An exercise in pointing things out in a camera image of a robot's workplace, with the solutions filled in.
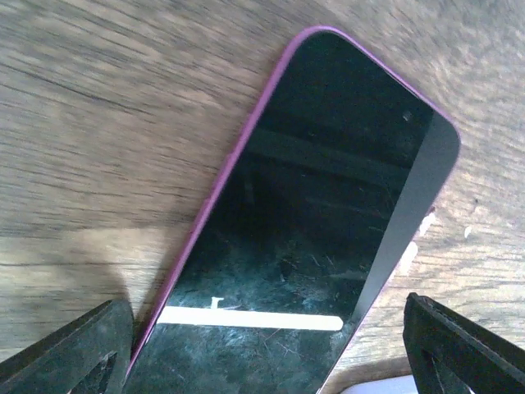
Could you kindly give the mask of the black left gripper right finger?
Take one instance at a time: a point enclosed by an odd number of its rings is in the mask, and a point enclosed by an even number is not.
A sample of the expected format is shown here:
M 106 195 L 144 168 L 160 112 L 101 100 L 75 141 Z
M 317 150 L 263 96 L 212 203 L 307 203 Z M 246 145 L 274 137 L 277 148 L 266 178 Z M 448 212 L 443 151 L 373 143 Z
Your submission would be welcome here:
M 524 350 L 412 292 L 404 346 L 419 393 L 523 393 Z

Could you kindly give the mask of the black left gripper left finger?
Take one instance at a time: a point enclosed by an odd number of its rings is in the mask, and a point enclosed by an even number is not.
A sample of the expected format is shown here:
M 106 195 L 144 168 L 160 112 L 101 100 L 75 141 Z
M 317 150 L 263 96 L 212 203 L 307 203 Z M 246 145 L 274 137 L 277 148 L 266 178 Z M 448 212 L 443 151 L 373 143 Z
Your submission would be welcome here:
M 1 363 L 2 393 L 120 393 L 133 314 L 108 300 Z

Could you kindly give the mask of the lavender phone case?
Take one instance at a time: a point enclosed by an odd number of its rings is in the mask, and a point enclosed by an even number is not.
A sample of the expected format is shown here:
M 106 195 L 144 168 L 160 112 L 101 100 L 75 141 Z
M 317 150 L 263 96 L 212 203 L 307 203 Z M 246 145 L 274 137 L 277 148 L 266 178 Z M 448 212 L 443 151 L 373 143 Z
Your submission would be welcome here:
M 417 394 L 412 375 L 355 384 L 340 394 Z

